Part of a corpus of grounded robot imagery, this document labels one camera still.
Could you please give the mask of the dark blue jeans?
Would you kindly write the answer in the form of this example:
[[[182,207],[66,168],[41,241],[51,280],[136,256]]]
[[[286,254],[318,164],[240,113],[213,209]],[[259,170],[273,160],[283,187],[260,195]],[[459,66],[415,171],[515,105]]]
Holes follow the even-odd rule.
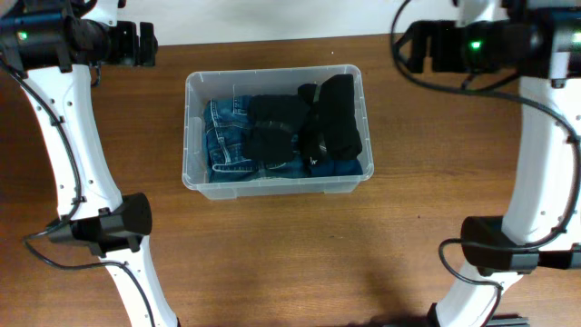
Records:
[[[297,147],[291,139],[292,160],[262,163],[244,157],[242,149],[251,130],[247,110],[252,97],[212,98],[205,105],[204,152],[210,183],[237,183],[264,179],[299,179],[307,176]]]

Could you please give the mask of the black taped clothing bundle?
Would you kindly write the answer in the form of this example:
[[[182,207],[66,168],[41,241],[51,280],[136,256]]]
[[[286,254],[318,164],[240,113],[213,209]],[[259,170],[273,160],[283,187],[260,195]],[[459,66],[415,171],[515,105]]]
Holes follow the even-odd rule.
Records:
[[[335,74],[322,84],[303,84],[298,95],[310,106],[298,140],[307,175],[307,166],[318,160],[358,160],[362,142],[355,118],[354,77]]]

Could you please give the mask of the black cloth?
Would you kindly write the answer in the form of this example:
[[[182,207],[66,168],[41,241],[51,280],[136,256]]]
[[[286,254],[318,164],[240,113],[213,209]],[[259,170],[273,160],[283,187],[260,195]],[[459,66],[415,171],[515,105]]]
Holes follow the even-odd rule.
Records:
[[[253,96],[247,110],[251,129],[242,147],[244,157],[264,164],[292,161],[292,138],[309,110],[310,106],[298,95]]]

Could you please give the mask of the blue taped shirt bundle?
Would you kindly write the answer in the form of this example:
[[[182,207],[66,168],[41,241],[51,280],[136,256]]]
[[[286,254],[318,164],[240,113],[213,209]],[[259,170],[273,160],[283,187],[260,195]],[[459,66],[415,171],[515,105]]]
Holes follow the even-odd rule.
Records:
[[[310,163],[308,166],[310,177],[337,177],[362,175],[362,168],[357,159],[355,160],[333,160],[324,159]]]

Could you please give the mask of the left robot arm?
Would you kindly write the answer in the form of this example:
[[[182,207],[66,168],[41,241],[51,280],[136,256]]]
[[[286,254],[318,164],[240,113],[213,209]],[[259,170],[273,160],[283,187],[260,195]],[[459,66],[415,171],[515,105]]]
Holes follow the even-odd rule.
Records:
[[[118,19],[121,1],[13,1],[1,12],[1,66],[34,109],[57,187],[57,217],[42,232],[87,248],[105,268],[134,326],[176,326],[150,252],[145,194],[124,195],[103,154],[92,90],[106,65],[153,66],[150,23]]]

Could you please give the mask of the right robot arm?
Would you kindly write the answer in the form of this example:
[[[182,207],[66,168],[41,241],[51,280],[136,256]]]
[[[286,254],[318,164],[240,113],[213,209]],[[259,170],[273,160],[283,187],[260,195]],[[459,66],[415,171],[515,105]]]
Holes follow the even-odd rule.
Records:
[[[453,20],[420,20],[390,40],[399,72],[418,84],[426,60],[466,81],[452,94],[522,107],[517,178],[507,212],[470,216],[465,261],[428,326],[523,326],[497,317],[503,293],[539,267],[580,265],[580,4],[460,1]]]

